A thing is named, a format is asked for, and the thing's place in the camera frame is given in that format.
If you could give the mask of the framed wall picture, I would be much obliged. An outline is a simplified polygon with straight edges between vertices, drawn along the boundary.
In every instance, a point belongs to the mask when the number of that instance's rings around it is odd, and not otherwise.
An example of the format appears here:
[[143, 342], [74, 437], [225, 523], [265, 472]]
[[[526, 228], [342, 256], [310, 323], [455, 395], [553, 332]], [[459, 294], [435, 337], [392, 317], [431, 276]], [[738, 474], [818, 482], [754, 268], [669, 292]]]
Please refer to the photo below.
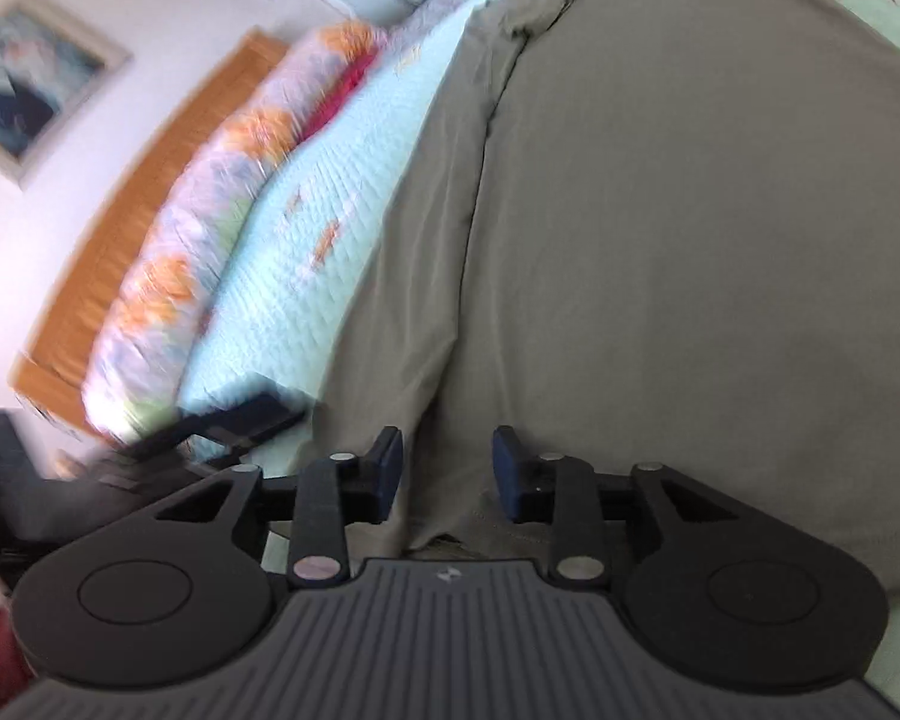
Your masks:
[[22, 187], [133, 54], [55, 0], [0, 5], [0, 176]]

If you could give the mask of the wooden headboard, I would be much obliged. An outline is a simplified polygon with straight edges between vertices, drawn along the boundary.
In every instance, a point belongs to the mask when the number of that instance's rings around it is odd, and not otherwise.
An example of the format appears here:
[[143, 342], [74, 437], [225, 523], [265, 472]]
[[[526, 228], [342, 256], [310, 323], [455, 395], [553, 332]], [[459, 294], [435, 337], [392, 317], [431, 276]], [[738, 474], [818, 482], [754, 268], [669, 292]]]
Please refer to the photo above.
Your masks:
[[173, 183], [214, 130], [243, 106], [289, 44], [261, 29], [194, 88], [87, 224], [17, 355], [9, 385], [48, 421], [90, 434], [80, 387], [92, 346]]

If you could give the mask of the floral rolled duvet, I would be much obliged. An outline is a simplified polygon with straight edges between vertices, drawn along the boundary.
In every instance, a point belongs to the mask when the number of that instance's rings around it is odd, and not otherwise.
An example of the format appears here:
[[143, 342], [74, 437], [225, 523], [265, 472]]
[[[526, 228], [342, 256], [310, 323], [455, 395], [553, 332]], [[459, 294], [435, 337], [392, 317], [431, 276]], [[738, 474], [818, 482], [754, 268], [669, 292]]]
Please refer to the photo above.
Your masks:
[[80, 396], [98, 433], [128, 440], [170, 413], [251, 207], [346, 71], [385, 43], [365, 21], [307, 32], [196, 151], [92, 346]]

